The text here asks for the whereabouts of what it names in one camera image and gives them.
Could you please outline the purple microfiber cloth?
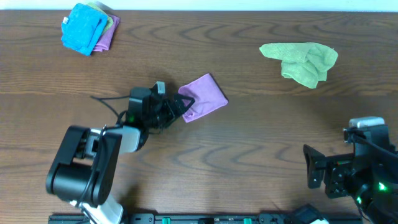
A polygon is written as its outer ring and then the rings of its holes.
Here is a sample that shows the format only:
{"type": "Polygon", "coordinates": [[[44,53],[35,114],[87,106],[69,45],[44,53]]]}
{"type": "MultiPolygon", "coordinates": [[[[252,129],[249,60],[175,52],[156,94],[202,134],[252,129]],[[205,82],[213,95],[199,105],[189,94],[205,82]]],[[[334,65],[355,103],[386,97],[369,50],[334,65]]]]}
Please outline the purple microfiber cloth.
{"type": "Polygon", "coordinates": [[[195,100],[194,104],[182,115],[186,123],[202,118],[228,104],[227,97],[210,73],[181,86],[178,93],[195,100]]]}

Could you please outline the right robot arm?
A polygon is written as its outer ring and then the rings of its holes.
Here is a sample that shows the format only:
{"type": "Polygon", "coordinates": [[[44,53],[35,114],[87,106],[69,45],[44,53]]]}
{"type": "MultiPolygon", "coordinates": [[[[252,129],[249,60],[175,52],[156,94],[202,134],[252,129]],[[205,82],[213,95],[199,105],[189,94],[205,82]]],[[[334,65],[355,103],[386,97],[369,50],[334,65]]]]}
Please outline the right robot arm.
{"type": "Polygon", "coordinates": [[[371,223],[397,223],[397,151],[385,124],[344,129],[353,152],[325,156],[304,145],[307,185],[328,198],[351,197],[371,223]]]}

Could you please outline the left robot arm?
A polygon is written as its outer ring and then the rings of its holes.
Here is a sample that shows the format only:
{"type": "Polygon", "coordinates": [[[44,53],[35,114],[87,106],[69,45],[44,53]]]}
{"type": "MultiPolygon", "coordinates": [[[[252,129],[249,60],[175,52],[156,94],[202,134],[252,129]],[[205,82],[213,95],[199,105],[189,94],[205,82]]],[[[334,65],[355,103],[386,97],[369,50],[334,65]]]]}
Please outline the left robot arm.
{"type": "Polygon", "coordinates": [[[133,88],[127,98],[114,126],[70,126],[47,174],[47,193],[80,209],[83,223],[130,222],[110,194],[119,156],[141,149],[151,130],[168,128],[195,102],[179,93],[167,98],[161,83],[133,88]]]}

